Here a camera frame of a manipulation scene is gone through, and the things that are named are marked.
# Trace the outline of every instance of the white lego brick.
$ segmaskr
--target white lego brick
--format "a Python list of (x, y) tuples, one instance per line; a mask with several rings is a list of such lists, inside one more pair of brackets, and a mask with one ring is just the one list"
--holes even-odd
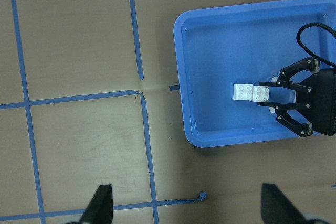
[(233, 99), (251, 102), (266, 102), (269, 99), (269, 87), (254, 86), (252, 84), (234, 84)]

